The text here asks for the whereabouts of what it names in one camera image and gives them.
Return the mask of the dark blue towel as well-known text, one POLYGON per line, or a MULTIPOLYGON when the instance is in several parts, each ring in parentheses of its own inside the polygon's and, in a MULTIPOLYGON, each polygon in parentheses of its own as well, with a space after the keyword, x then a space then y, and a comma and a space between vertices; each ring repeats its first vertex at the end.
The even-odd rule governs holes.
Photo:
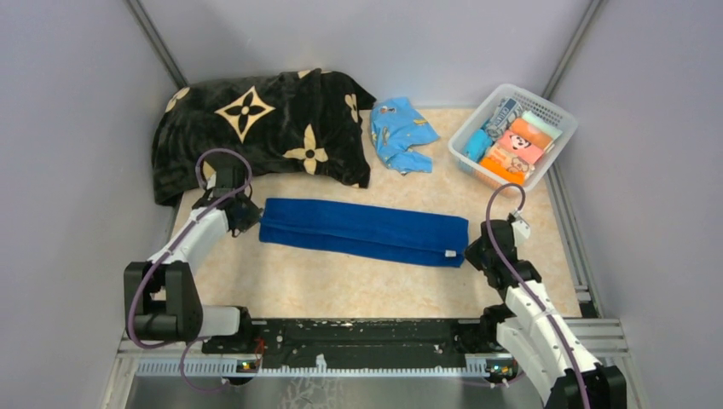
POLYGON ((412 210, 320 199, 266 201, 259 240, 387 262, 458 268, 469 221, 412 210))

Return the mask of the bright blue terry towel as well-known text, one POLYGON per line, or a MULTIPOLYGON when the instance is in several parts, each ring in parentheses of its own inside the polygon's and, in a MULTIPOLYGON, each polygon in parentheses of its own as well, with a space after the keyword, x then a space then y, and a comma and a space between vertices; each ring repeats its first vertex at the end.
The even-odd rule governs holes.
POLYGON ((483 129, 473 132, 463 148, 463 155, 474 163, 478 163, 487 150, 494 144, 494 140, 483 129))

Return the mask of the white blue printed towel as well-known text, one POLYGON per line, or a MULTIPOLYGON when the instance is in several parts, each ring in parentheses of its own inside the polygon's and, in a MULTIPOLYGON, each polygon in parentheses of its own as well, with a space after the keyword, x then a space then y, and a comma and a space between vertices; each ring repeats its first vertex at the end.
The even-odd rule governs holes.
POLYGON ((483 130, 496 141, 511 127, 512 123, 523 115, 524 109, 520 101, 512 97, 502 98, 483 130))

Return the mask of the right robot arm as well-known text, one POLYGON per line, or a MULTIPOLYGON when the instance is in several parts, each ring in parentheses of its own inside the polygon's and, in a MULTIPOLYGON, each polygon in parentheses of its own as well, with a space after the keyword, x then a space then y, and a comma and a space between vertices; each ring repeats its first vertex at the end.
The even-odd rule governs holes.
POLYGON ((582 344, 552 305, 541 274, 518 257, 512 219, 483 222, 465 257, 502 299, 480 317, 483 346, 510 353, 546 408, 627 407, 622 371, 582 344))

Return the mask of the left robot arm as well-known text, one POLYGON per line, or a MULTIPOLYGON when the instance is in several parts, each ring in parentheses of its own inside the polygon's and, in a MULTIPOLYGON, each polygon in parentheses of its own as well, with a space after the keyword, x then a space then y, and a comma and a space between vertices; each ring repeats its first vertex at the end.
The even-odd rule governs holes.
POLYGON ((222 337, 236 353, 249 350, 256 331, 244 321, 246 308, 205 305, 194 273, 216 243, 259 222, 262 211, 251 199, 251 172, 217 171, 208 181, 179 231, 146 261, 124 270, 126 333, 142 349, 222 337))

